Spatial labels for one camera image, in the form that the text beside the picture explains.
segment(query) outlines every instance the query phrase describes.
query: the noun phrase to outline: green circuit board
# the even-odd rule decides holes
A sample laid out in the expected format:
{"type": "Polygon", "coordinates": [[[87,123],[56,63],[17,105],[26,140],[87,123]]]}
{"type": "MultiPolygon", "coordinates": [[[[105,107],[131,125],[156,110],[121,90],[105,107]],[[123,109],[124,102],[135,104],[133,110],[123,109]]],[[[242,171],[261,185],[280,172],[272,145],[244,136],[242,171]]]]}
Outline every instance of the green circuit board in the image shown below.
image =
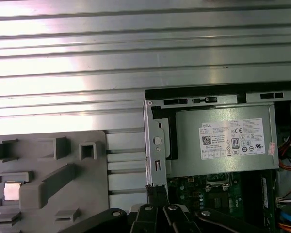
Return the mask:
{"type": "Polygon", "coordinates": [[[185,205],[190,211],[207,207],[231,214],[238,219],[244,218],[239,173],[170,178],[168,179],[168,195],[170,203],[185,205]],[[232,175],[231,187],[225,191],[220,186],[207,190],[207,184],[224,180],[227,174],[232,175]]]}

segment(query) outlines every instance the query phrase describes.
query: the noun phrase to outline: slot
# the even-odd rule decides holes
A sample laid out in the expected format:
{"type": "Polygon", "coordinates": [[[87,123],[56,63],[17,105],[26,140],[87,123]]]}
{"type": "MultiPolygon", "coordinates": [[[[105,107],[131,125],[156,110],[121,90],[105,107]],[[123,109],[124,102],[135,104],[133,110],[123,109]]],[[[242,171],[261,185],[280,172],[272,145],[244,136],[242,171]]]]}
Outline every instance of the slot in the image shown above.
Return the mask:
{"type": "Polygon", "coordinates": [[[205,98],[205,103],[216,103],[217,98],[216,97],[206,97],[205,98]]]}
{"type": "Polygon", "coordinates": [[[273,99],[274,98],[274,94],[273,93],[264,93],[264,94],[260,94],[261,99],[273,99]]]}
{"type": "Polygon", "coordinates": [[[161,161],[160,160],[156,160],[155,161],[155,170],[156,171],[160,171],[161,170],[161,161]]]}
{"type": "Polygon", "coordinates": [[[192,100],[193,103],[200,103],[200,98],[195,98],[192,100]]]}
{"type": "Polygon", "coordinates": [[[275,98],[283,98],[283,93],[282,92],[275,93],[275,98]]]}
{"type": "Polygon", "coordinates": [[[56,219],[56,222],[63,222],[63,221],[71,221],[71,218],[70,217],[62,217],[62,218],[56,219]]]}
{"type": "Polygon", "coordinates": [[[172,99],[172,100],[164,100],[164,105],[175,105],[175,104],[187,104],[188,99],[172,99]]]}

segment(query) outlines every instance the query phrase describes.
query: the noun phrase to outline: ribbed aluminum surface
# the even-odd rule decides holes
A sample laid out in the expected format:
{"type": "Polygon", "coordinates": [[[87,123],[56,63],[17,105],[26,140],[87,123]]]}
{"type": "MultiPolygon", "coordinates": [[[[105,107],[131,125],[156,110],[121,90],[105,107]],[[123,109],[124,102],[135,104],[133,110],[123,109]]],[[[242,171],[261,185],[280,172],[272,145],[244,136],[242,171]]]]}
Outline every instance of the ribbed aluminum surface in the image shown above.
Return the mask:
{"type": "Polygon", "coordinates": [[[105,130],[111,206],[146,201],[144,89],[276,80],[291,0],[0,1],[0,134],[105,130]]]}

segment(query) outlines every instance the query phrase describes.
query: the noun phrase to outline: gray plastic panel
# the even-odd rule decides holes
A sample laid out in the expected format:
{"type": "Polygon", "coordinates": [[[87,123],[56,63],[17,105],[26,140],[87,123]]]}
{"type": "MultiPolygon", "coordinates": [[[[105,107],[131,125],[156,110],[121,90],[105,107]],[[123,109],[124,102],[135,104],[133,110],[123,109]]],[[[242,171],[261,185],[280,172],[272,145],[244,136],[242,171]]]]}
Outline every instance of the gray plastic panel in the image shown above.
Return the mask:
{"type": "Polygon", "coordinates": [[[17,141],[1,144],[0,231],[58,232],[109,208],[103,131],[0,136],[10,139],[17,141]],[[22,183],[20,201],[4,199],[6,182],[22,183]],[[17,221],[2,220],[19,212],[17,221]]]}

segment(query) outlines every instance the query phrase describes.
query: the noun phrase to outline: power supply label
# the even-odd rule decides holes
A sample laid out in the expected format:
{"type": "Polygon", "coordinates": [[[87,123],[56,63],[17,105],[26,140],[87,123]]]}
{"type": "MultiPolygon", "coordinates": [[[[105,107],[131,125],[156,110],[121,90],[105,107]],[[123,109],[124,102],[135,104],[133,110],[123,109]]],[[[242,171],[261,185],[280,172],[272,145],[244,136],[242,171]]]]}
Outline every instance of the power supply label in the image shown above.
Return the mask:
{"type": "Polygon", "coordinates": [[[203,123],[199,142],[202,159],[265,154],[261,118],[203,123]]]}

